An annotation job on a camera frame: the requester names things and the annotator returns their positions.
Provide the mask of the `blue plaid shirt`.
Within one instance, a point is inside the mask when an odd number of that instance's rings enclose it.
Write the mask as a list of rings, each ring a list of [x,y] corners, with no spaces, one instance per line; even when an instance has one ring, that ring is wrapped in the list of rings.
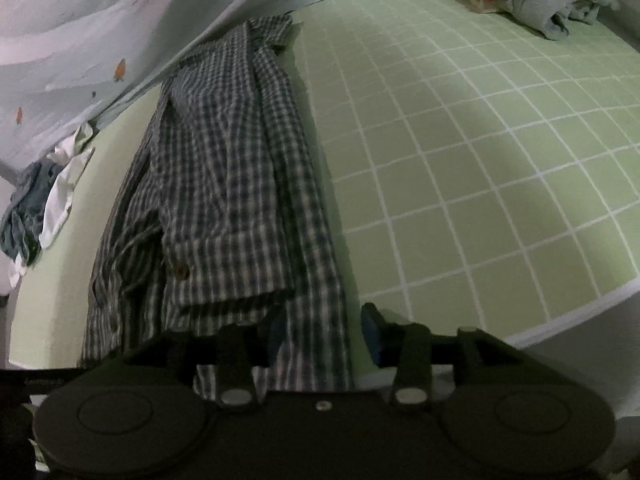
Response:
[[[280,310],[258,391],[352,386],[344,287],[279,58],[292,30],[287,15],[247,21],[165,79],[96,253],[81,365]]]

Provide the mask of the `green grid mat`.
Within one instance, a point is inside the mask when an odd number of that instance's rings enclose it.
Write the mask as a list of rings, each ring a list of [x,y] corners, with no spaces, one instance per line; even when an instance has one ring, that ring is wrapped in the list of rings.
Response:
[[[344,287],[360,304],[518,344],[639,290],[639,55],[600,24],[561,42],[461,0],[324,0],[287,15],[292,81]],[[89,284],[171,65],[105,126],[70,216],[20,281],[9,359],[80,364]]]

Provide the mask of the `white crumpled cloth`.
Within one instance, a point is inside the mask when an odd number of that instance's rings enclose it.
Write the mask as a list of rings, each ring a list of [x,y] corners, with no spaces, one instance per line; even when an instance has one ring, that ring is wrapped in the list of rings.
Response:
[[[94,130],[91,125],[83,124],[70,136],[58,142],[52,151],[41,157],[53,160],[61,165],[63,170],[56,178],[46,203],[43,228],[39,235],[41,250],[38,257],[43,250],[52,246],[70,216],[75,188],[94,153],[94,148],[90,146],[93,137]],[[3,255],[8,260],[8,270],[6,270],[8,287],[9,289],[17,288],[27,269],[34,265],[38,257],[30,266],[24,266],[21,257],[11,260],[5,254]]]

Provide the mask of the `light blue carrot-print curtain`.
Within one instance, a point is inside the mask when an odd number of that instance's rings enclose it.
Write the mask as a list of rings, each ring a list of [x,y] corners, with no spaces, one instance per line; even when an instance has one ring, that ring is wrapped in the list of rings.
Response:
[[[1,162],[105,126],[196,44],[320,0],[1,0]]]

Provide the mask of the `light grey folded garment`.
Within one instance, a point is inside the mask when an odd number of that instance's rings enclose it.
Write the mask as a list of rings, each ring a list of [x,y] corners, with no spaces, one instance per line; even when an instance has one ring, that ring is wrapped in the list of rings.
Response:
[[[549,40],[570,34],[570,21],[593,25],[602,9],[620,10],[618,0],[468,0],[477,13],[503,13]]]

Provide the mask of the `blue denim crumpled cloth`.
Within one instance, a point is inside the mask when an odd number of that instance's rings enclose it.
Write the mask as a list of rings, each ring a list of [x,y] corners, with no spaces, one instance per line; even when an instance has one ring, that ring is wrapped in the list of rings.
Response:
[[[11,260],[30,266],[38,257],[39,235],[52,186],[63,167],[47,157],[36,160],[17,178],[15,191],[1,219],[1,250]]]

